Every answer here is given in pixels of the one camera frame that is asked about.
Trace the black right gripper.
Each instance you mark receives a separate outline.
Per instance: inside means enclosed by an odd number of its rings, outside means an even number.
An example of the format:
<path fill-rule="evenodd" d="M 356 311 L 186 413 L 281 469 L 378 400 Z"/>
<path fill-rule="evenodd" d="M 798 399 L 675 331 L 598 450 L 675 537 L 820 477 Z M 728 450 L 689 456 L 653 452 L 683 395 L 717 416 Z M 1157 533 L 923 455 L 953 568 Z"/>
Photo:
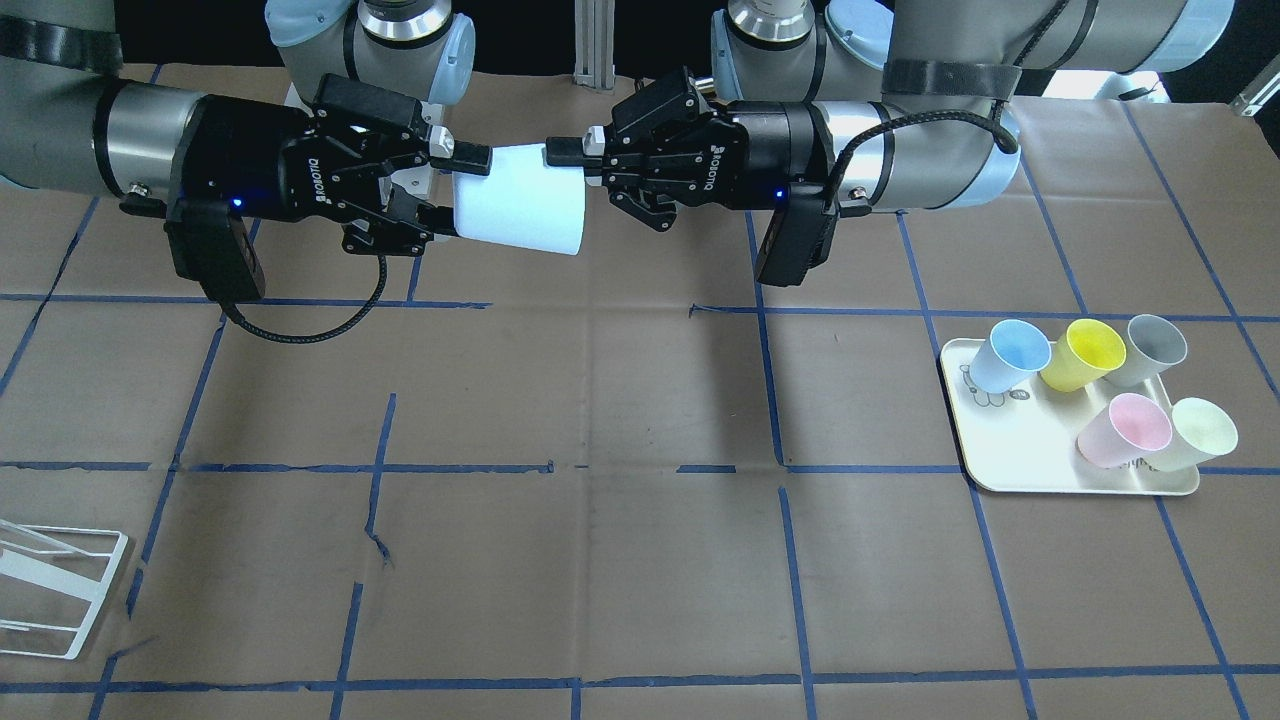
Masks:
<path fill-rule="evenodd" d="M 387 170 L 426 164 L 489 176 L 492 147 L 454 138 L 411 96 L 325 74 L 312 101 L 316 120 L 296 108 L 205 95 L 180 136 L 166 222 L 184 202 L 223 202 L 238 217 L 297 222 L 328 217 L 323 173 L 306 156 L 315 129 L 352 158 Z M 457 237 L 454 209 L 392 190 L 383 209 L 340 202 L 343 250 L 361 256 L 421 256 L 436 234 Z"/>

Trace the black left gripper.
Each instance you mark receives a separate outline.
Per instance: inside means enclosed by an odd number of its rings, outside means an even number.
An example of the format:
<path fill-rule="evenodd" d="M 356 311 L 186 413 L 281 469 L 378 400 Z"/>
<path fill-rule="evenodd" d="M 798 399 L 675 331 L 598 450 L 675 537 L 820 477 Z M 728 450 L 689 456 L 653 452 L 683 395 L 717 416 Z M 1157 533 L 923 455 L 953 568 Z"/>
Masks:
<path fill-rule="evenodd" d="M 700 94 L 696 104 L 646 102 L 635 91 L 613 106 L 609 124 L 580 138 L 549 137 L 545 164 L 657 173 L 708 168 L 716 154 L 726 152 L 728 165 L 717 176 L 716 192 L 691 179 L 605 179 L 611 204 L 657 232 L 669 231 L 684 206 L 716 201 L 733 210 L 768 210 L 791 183 L 827 181 L 835 151 L 814 102 L 736 101 L 721 109 L 691 77 Z"/>

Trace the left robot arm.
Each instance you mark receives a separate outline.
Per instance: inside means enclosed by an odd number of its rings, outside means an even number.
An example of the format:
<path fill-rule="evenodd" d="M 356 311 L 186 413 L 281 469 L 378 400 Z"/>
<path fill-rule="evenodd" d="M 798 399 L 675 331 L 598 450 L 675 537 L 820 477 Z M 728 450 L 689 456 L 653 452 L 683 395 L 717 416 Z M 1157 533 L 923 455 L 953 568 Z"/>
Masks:
<path fill-rule="evenodd" d="M 1027 70 L 1170 72 L 1221 37 L 1230 1 L 790 1 L 796 38 L 714 20 L 717 102 L 675 70 L 585 138 L 550 138 L 548 165 L 600 181 L 657 231 L 680 206 L 719 204 L 831 219 L 964 208 L 1000 195 L 1018 164 L 1009 102 Z"/>

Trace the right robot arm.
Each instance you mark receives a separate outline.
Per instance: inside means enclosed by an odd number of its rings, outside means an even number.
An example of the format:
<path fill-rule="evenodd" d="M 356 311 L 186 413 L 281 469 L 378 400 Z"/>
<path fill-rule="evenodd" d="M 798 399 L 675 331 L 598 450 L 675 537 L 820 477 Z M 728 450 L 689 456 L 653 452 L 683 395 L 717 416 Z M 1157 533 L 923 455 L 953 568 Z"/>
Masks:
<path fill-rule="evenodd" d="M 448 1 L 270 1 L 264 18 L 298 108 L 123 78 L 113 1 L 5 1 L 3 181 L 118 199 L 175 249 L 244 217 L 323 217 L 357 252 L 420 252 L 436 214 L 394 174 L 490 170 L 489 147 L 425 113 L 465 95 L 474 23 Z"/>

